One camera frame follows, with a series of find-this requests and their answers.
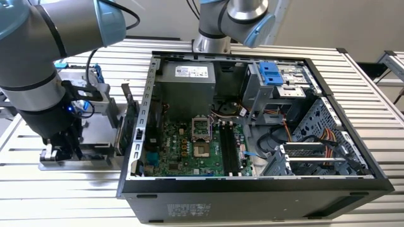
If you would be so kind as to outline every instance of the motherboard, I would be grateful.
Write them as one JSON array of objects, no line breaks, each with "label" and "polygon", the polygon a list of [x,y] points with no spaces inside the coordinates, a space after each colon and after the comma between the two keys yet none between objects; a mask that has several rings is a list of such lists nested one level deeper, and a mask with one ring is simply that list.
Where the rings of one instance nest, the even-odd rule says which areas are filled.
[{"label": "motherboard", "polygon": [[160,150],[146,154],[146,175],[252,176],[241,125],[212,124],[205,119],[164,123]]}]

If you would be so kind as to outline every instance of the white wall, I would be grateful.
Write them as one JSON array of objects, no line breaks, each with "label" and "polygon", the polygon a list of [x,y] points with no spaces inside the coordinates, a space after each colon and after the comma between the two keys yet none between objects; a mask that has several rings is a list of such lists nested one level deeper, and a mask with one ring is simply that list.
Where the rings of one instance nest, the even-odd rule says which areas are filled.
[{"label": "white wall", "polygon": [[356,61],[404,50],[404,0],[292,0],[274,45],[344,47]]},{"label": "white wall", "polygon": [[[117,0],[117,3],[133,10],[141,19],[128,35],[194,39],[198,20],[185,0]],[[134,19],[126,13],[124,15],[126,24],[132,24]]]}]

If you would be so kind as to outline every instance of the blue component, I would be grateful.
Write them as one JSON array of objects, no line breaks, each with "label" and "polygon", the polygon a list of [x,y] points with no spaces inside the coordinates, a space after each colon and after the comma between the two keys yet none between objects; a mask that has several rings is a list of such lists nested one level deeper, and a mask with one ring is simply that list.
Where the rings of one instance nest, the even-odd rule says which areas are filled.
[{"label": "blue component", "polygon": [[206,3],[212,3],[216,1],[222,1],[222,0],[200,0],[200,4],[206,4]]},{"label": "blue component", "polygon": [[260,62],[260,73],[264,77],[265,85],[280,86],[284,84],[282,76],[273,62]]},{"label": "blue component", "polygon": [[0,1],[0,40],[24,23],[29,15],[26,1]]},{"label": "blue component", "polygon": [[85,101],[85,102],[84,102],[82,109],[86,110],[86,109],[88,109],[88,106],[89,106],[89,103]]},{"label": "blue component", "polygon": [[66,69],[69,67],[69,64],[68,63],[54,63],[54,68],[57,70],[62,70],[62,69]]},{"label": "blue component", "polygon": [[102,77],[102,71],[101,71],[101,67],[98,66],[98,64],[94,64],[94,70],[96,70],[98,83],[105,84],[104,77]]},{"label": "blue component", "polygon": [[249,155],[249,156],[258,156],[256,153],[250,153],[250,152],[248,152],[248,151],[242,151],[242,154],[244,154],[244,155]]},{"label": "blue component", "polygon": [[273,24],[274,15],[268,13],[253,27],[242,44],[249,48],[256,48],[260,44],[262,44],[264,40],[269,35]]},{"label": "blue component", "polygon": [[145,159],[146,159],[146,162],[152,166],[158,167],[158,153],[157,152],[146,152]]},{"label": "blue component", "polygon": [[94,0],[94,13],[104,46],[124,40],[126,35],[125,19],[120,9]]}]

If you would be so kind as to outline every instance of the metal plate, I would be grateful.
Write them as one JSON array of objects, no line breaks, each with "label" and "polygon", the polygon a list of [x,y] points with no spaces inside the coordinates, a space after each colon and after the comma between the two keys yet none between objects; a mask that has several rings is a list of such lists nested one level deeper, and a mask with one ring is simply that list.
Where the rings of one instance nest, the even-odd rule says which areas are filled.
[{"label": "metal plate", "polygon": [[[142,95],[150,51],[189,52],[190,43],[157,40],[125,40],[101,48],[93,62],[100,63],[105,82],[112,85],[110,94],[117,102],[125,102],[120,83],[129,83],[134,99]],[[334,220],[226,223],[226,226],[320,227],[401,227],[404,226],[404,144],[402,120],[381,98],[380,90],[368,85],[352,62],[334,49],[260,46],[249,49],[233,45],[233,54],[312,58],[320,73],[333,84],[336,97],[357,98],[369,94],[378,101],[338,100],[374,159],[392,180],[396,191],[361,206]],[[89,53],[70,57],[69,64],[84,65]],[[393,116],[389,124],[377,123],[385,118],[360,118],[357,114]],[[40,138],[16,117],[0,137],[0,226],[138,226],[138,220],[125,200],[114,198],[120,171],[52,171],[37,169]],[[218,223],[189,223],[181,226],[214,226]]]}]

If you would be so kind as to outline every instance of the case label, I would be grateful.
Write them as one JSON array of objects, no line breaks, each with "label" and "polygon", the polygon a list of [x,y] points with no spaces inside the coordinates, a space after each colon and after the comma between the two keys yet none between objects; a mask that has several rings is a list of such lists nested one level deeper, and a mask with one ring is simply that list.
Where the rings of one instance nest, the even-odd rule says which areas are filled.
[{"label": "case label", "polygon": [[210,211],[210,203],[194,203],[194,204],[168,204],[168,215],[172,217],[186,216],[208,216]]}]

